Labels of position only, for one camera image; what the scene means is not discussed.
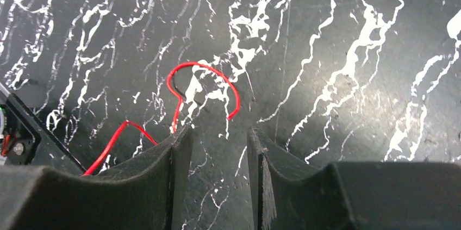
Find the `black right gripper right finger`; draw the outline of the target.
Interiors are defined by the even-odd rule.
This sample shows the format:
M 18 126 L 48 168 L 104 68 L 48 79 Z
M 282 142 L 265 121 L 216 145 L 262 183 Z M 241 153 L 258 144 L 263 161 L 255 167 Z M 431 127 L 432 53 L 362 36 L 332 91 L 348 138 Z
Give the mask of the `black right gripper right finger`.
M 255 229 L 460 229 L 460 166 L 336 161 L 315 169 L 247 134 Z

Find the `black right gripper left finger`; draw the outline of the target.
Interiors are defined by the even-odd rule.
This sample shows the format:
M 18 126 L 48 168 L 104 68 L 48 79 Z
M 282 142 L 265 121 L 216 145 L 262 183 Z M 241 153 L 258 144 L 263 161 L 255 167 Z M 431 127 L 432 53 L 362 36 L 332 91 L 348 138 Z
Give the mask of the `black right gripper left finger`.
M 193 132 L 96 176 L 50 166 L 1 168 L 1 229 L 180 229 Z

